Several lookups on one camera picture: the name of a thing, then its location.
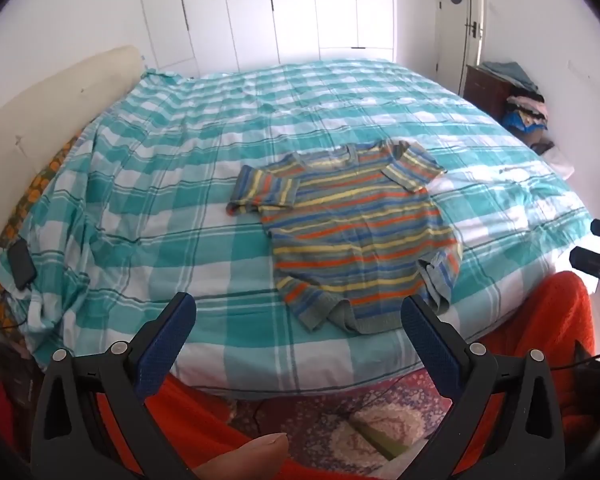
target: headboard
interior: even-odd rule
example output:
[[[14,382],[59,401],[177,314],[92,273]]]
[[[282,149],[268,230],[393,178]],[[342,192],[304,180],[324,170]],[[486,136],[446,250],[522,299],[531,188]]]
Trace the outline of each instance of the headboard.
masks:
[[[0,108],[0,231],[62,144],[125,96],[143,72],[138,50],[122,46],[48,77]]]

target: striped shirt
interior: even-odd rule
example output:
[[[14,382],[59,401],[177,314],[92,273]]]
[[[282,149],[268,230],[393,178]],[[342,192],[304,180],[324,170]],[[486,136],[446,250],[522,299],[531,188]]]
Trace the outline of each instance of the striped shirt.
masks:
[[[313,330],[400,324],[402,300],[448,306],[462,249],[426,185],[444,169],[418,144],[382,140],[243,166],[227,212],[257,212],[272,239],[274,282]]]

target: white wall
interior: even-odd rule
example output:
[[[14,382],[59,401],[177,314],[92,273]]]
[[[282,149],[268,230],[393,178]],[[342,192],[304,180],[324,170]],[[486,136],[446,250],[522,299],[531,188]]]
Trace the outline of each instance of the white wall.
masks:
[[[396,63],[431,79],[436,77],[438,0],[395,0]]]
[[[487,0],[482,60],[517,61],[540,87],[569,184],[600,218],[600,22],[584,0]]]
[[[0,13],[0,107],[45,77],[125,44],[155,64],[140,0],[10,0]]]

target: plaid bedsheet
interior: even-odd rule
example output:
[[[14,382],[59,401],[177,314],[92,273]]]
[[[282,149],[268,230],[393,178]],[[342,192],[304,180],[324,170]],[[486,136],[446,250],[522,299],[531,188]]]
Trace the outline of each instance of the plaid bedsheet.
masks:
[[[531,150],[457,95],[384,61],[278,66],[197,80],[149,70],[88,126],[24,222],[31,290],[0,282],[41,364],[106,350],[176,291],[196,325],[172,369],[233,397],[325,393],[418,366],[401,331],[308,332],[272,282],[255,214],[225,206],[243,164],[383,138],[448,169],[427,187],[464,247],[443,315],[472,340],[502,322],[559,256],[591,237],[582,202]]]

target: hand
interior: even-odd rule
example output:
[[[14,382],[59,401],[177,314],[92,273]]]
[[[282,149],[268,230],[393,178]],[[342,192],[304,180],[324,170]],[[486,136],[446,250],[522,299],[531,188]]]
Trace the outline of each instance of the hand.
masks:
[[[282,468],[288,451],[285,433],[264,435],[193,472],[200,480],[270,480]]]

